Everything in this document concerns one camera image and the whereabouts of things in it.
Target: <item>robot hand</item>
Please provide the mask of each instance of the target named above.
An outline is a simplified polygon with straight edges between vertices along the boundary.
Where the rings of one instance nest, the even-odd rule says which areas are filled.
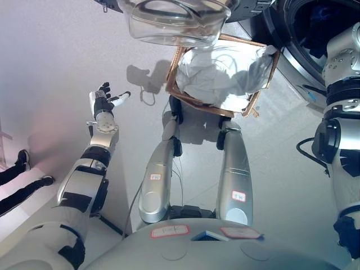
[[[126,91],[123,94],[111,97],[110,84],[108,82],[103,83],[99,90],[89,94],[91,113],[94,118],[104,111],[111,113],[114,107],[121,105],[130,95],[131,93]]]

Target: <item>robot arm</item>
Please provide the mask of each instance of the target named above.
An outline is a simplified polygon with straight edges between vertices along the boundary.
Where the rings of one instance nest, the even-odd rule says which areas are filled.
[[[312,151],[326,163],[339,215],[339,245],[360,258],[360,22],[329,41],[327,107]]]
[[[91,215],[104,204],[105,178],[119,128],[112,109],[123,103],[129,92],[110,97],[109,83],[90,93],[91,141],[62,182],[57,206],[44,213],[44,221],[30,228],[24,238],[0,259],[0,270],[74,270],[85,257],[84,241]]]

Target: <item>black shoe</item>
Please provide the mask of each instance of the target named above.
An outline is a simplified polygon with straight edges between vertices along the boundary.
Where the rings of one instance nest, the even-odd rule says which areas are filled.
[[[29,153],[25,149],[22,149],[17,154],[17,161],[15,162],[15,164],[16,165],[24,165],[25,171],[28,171],[31,169],[29,161],[30,161]]]
[[[40,178],[38,181],[39,181],[43,186],[50,186],[50,185],[54,184],[55,178],[53,178],[53,176],[46,175],[46,176],[43,176],[42,178]]]

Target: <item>humanoid robot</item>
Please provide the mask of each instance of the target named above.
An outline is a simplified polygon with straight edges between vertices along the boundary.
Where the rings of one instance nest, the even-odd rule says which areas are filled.
[[[328,43],[323,71],[327,107],[313,142],[313,160],[326,167],[339,210],[339,244],[360,261],[360,23]],[[112,110],[129,96],[111,97],[108,83],[90,94],[91,141],[64,179],[48,220],[29,228],[0,258],[0,270],[74,270],[82,264],[88,222],[105,201],[106,170],[118,140]],[[144,176],[139,212],[147,226],[89,265],[88,269],[337,269],[282,246],[251,227],[249,162],[240,127],[221,118],[217,147],[224,151],[215,212],[170,206],[173,157],[182,153],[177,127],[181,103],[170,98],[172,117]]]

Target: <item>person's leg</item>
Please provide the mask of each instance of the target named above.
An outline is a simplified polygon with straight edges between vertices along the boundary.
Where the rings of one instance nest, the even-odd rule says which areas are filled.
[[[26,170],[25,165],[15,165],[7,170],[0,172],[0,186],[5,185],[7,182],[10,182],[20,173],[23,173]]]
[[[30,170],[29,160],[29,153],[25,149],[19,151],[17,154],[17,161],[15,162],[15,166],[8,168],[4,172],[0,172],[0,186],[13,180],[20,173],[23,173],[26,170]]]
[[[50,186],[55,182],[52,176],[44,176],[26,187],[19,189],[8,198],[0,201],[0,217],[25,201],[31,194],[43,186]]]

